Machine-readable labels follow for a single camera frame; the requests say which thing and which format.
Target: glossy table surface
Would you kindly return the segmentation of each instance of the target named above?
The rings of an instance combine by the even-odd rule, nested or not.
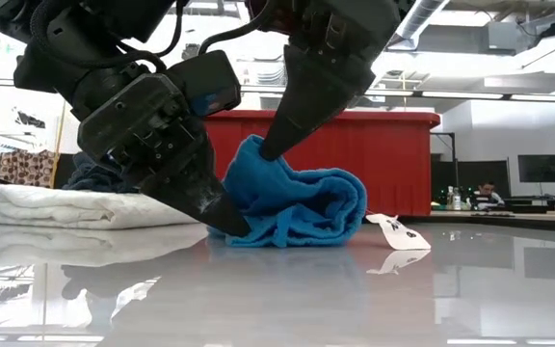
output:
[[[0,227],[0,346],[555,346],[554,231],[410,227],[430,252]]]

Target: white tag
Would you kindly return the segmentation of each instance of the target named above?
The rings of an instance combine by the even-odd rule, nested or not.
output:
[[[368,215],[365,217],[369,222],[378,224],[383,230],[384,237],[389,246],[397,251],[430,250],[432,246],[420,233],[404,227],[398,222],[397,217],[389,217],[384,214]]]
[[[380,270],[371,269],[366,273],[369,275],[394,274],[400,275],[398,270],[405,268],[415,262],[423,259],[430,251],[395,251],[385,260]]]

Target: desk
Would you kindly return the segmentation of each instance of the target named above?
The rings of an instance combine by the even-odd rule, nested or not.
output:
[[[555,199],[547,199],[545,197],[515,197],[504,199],[504,202],[508,208],[510,208],[510,206],[541,205],[547,206],[550,211],[555,209]]]
[[[483,213],[473,211],[432,211],[427,217],[400,217],[403,223],[464,223],[555,230],[555,212],[546,214]]]

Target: computer monitor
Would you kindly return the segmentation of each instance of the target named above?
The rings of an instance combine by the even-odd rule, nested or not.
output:
[[[519,181],[555,182],[555,155],[519,155]]]

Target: bottle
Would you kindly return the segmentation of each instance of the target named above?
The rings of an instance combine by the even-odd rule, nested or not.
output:
[[[462,195],[460,195],[460,188],[456,188],[453,192],[453,209],[456,211],[462,210]]]
[[[447,193],[447,209],[453,209],[453,187],[449,186]]]

